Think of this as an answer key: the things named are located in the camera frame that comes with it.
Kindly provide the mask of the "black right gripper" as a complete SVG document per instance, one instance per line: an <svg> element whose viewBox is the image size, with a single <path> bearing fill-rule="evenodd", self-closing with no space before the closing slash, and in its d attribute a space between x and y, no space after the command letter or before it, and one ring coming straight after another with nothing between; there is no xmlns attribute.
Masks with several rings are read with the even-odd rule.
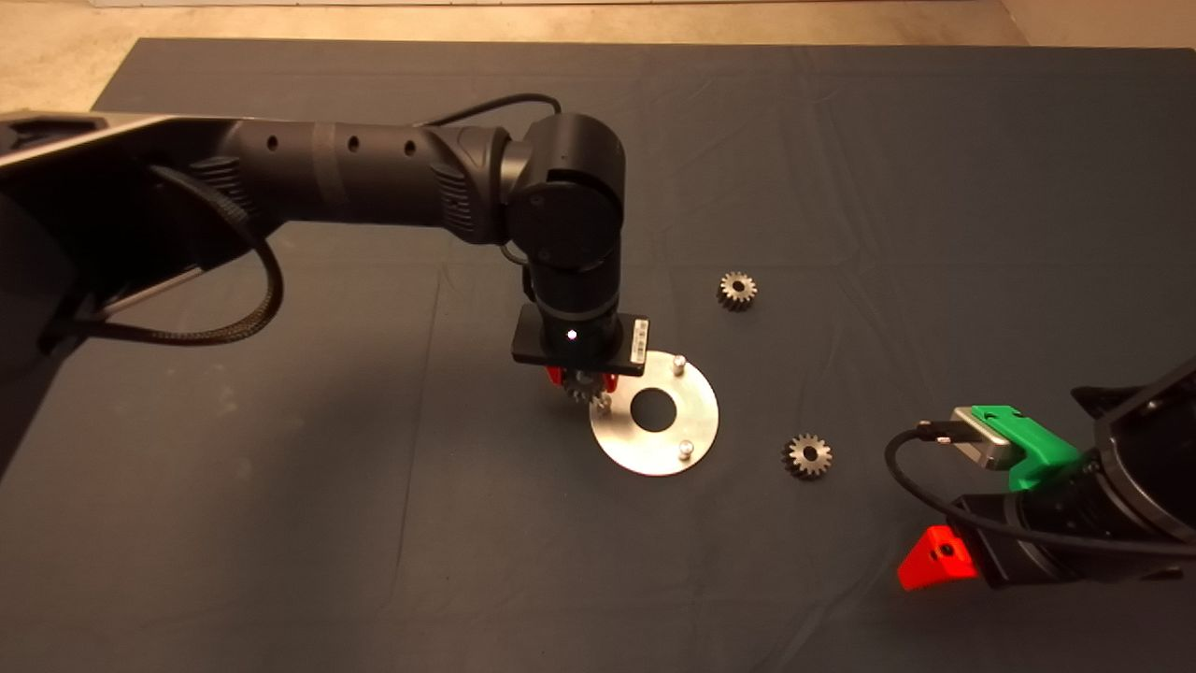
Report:
<svg viewBox="0 0 1196 673"><path fill-rule="evenodd" d="M963 494L952 506L996 524L1015 524L1011 494ZM907 592L982 576L994 589L1029 585L1029 557L1021 542L948 516L948 524L930 525L907 553L897 579Z"/></svg>

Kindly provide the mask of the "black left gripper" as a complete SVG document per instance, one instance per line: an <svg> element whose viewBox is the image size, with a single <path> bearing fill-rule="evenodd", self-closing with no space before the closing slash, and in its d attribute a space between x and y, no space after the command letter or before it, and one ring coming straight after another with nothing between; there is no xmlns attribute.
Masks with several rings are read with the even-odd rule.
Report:
<svg viewBox="0 0 1196 673"><path fill-rule="evenodd" d="M612 394L620 377L640 378L647 363L649 319L608 311L585 322L553 318L541 308L521 308L511 344L521 365L547 366L554 386L563 387L565 369L603 374Z"/></svg>

